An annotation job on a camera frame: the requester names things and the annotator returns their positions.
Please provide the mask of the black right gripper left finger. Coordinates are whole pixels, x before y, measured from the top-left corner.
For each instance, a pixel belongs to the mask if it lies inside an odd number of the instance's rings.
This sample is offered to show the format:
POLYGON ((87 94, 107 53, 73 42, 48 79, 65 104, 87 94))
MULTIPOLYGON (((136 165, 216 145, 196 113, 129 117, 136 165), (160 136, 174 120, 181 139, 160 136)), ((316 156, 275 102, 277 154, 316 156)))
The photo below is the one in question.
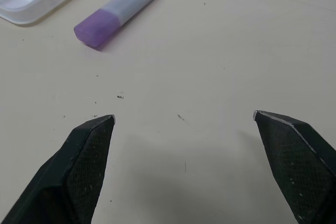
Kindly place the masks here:
POLYGON ((1 224, 91 224, 115 122, 114 115, 105 115, 74 128, 1 224))

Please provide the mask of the purple highlighter pen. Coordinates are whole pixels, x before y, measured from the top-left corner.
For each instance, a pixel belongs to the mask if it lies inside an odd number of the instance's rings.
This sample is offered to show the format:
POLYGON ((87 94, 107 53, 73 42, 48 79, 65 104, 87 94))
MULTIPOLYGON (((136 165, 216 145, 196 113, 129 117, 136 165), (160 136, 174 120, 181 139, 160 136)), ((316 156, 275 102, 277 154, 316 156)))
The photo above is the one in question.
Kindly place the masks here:
POLYGON ((153 0, 111 0, 74 27, 78 40, 91 48, 104 44, 153 0))

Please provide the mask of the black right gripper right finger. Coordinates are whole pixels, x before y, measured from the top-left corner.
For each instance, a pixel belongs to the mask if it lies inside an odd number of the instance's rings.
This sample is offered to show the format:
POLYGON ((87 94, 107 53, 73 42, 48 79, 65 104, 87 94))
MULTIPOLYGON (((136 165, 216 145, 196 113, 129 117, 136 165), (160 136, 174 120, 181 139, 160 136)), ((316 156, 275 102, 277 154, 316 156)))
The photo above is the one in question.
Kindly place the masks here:
POLYGON ((261 110, 254 121, 298 224, 336 224, 336 150, 306 122, 261 110))

